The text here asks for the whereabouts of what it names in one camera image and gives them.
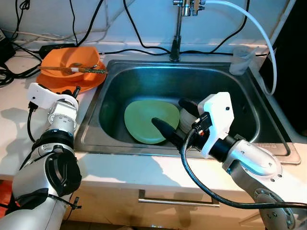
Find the drawer handle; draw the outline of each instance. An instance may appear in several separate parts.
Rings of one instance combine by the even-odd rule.
[[[158,199],[145,197],[145,190],[139,190],[139,203],[152,203],[164,205],[184,205],[198,207],[220,207],[220,203],[211,197],[211,202],[206,201],[189,201],[189,200],[173,200],[173,199]]]

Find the cabinet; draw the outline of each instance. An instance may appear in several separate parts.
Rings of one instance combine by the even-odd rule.
[[[229,199],[253,202],[245,192],[221,192]],[[70,220],[111,223],[142,227],[171,229],[250,230],[264,229],[257,210],[242,210],[223,204],[194,207],[173,204],[139,203],[151,200],[184,200],[186,204],[211,203],[209,196],[200,190],[183,193],[169,190],[141,190],[109,187],[80,186],[73,197],[80,197],[82,209],[72,212]]]

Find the robotic arm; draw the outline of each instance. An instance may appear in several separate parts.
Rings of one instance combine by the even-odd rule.
[[[31,83],[27,98],[29,105],[49,109],[47,129],[33,144],[12,183],[13,202],[10,213],[0,219],[3,230],[56,230],[60,225],[70,196],[81,183],[81,174],[74,156],[80,88],[71,93],[56,94]]]
[[[152,123],[177,146],[187,173],[204,192],[226,205],[259,209],[268,230],[307,228],[306,185],[284,171],[277,158],[267,150],[228,135],[234,119],[229,93],[212,94],[199,104],[181,99],[179,105],[199,117],[185,140],[166,122],[153,118]],[[222,168],[255,203],[227,200],[202,184],[187,162],[186,150],[192,146],[201,151],[204,158],[211,156],[222,162]]]

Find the chopsticks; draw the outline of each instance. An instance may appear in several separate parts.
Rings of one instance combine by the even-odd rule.
[[[66,72],[80,72],[80,73],[107,73],[104,69],[87,69],[78,67],[54,67],[54,66],[38,66],[38,69],[59,70]]]

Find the faucet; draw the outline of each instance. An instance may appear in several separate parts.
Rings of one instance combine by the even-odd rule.
[[[180,43],[181,43],[181,22],[182,22],[182,16],[191,16],[191,13],[193,16],[196,16],[198,14],[198,11],[201,11],[204,9],[203,6],[206,0],[173,0],[173,4],[177,5],[178,13],[177,13],[177,27],[176,27],[176,33],[174,36],[174,40],[172,43],[171,53],[169,55],[169,59],[171,61],[180,61]]]

